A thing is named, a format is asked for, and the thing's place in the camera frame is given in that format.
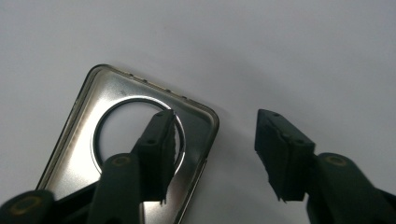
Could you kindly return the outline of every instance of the rectangular metal plate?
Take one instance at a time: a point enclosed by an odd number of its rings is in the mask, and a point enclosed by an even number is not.
[[[177,172],[166,204],[144,203],[144,207],[148,224],[179,223],[204,169],[219,118],[204,105],[109,65],[97,65],[87,75],[37,188],[51,190],[61,199],[97,181],[101,171],[95,159],[96,130],[113,108],[133,101],[176,112],[182,133]]]

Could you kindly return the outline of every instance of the circular cutout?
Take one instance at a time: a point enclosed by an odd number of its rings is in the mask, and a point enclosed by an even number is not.
[[[99,166],[111,156],[131,152],[151,118],[162,108],[146,102],[133,101],[109,109],[95,134],[94,157]],[[182,147],[179,130],[175,131],[175,161]]]

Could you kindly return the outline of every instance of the metal rim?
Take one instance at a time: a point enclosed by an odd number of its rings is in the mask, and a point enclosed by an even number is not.
[[[149,96],[144,96],[144,95],[138,95],[138,96],[135,95],[135,96],[125,97],[125,98],[119,99],[117,102],[109,105],[106,112],[101,116],[101,118],[97,122],[94,133],[92,135],[92,140],[91,140],[92,161],[93,161],[97,171],[100,174],[102,173],[101,166],[103,164],[103,161],[102,161],[102,159],[100,157],[100,153],[99,153],[98,138],[99,138],[99,134],[102,130],[102,127],[106,122],[106,118],[111,114],[111,112],[113,112],[120,106],[129,104],[129,103],[133,103],[133,102],[142,102],[142,103],[147,103],[147,104],[151,104],[151,105],[156,105],[161,110],[172,109],[166,103],[164,103],[158,99],[155,99],[155,98],[152,98]],[[186,136],[184,133],[183,125],[180,121],[180,118],[177,115],[176,115],[176,120],[177,120],[176,127],[177,127],[177,132],[178,132],[178,136],[179,136],[179,140],[180,140],[180,146],[179,146],[179,150],[177,153],[177,158],[175,160],[175,167],[176,167],[175,174],[177,173],[178,169],[180,168],[181,164],[183,163],[184,156],[185,156],[185,148],[186,148]]]

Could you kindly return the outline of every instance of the screw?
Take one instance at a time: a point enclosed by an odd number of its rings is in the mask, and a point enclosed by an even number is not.
[[[41,198],[38,196],[28,195],[12,204],[9,212],[14,216],[20,216],[29,212],[32,208],[41,204]]]

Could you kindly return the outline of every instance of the white background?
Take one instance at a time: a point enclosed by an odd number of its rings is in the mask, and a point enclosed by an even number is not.
[[[395,10],[392,0],[2,0],[0,202],[35,188],[99,63],[218,113],[183,223],[308,223],[305,203],[278,202],[267,183],[253,149],[259,108],[396,193]]]

